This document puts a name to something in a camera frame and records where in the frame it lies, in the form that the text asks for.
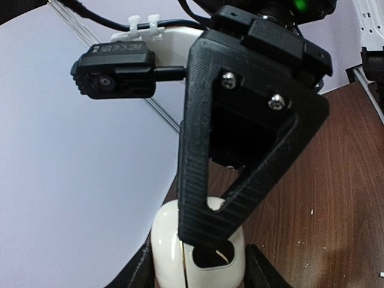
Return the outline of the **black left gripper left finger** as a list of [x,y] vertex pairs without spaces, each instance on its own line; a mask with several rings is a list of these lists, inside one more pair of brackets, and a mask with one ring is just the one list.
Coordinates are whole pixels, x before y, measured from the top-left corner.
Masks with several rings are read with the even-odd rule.
[[150,243],[144,243],[105,288],[154,288],[155,271]]

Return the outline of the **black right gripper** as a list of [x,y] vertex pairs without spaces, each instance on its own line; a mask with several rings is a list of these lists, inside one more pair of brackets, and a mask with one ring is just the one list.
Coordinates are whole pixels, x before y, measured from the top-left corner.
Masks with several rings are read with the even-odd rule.
[[291,12],[225,5],[211,12],[209,157],[222,166],[297,159],[329,114],[315,87],[330,54],[293,31]]

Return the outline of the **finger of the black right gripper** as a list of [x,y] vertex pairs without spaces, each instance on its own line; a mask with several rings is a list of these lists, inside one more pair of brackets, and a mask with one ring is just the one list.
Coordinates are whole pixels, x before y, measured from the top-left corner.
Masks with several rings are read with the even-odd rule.
[[192,45],[178,163],[178,235],[218,247],[275,187],[329,115],[329,102],[227,34]]
[[180,133],[179,133],[179,150],[183,149],[184,145],[184,120],[180,123]]

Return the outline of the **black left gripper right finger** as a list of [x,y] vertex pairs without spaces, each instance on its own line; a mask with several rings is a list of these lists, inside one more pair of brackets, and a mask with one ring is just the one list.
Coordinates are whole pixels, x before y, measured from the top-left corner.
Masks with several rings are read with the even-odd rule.
[[245,248],[244,287],[292,288],[254,244],[247,244]]

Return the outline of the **white earbud charging case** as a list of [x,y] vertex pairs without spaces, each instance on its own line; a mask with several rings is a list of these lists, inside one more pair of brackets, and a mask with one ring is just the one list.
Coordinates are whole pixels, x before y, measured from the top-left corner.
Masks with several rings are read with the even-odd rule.
[[239,287],[245,276],[243,228],[218,248],[197,248],[178,237],[178,201],[165,203],[151,229],[155,276],[160,287]]

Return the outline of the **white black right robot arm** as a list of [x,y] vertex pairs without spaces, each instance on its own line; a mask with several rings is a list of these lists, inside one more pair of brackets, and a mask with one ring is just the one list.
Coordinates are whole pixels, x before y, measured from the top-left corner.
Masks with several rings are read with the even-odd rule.
[[218,247],[249,217],[329,116],[317,85],[330,54],[302,36],[335,1],[199,1],[178,162],[178,235]]

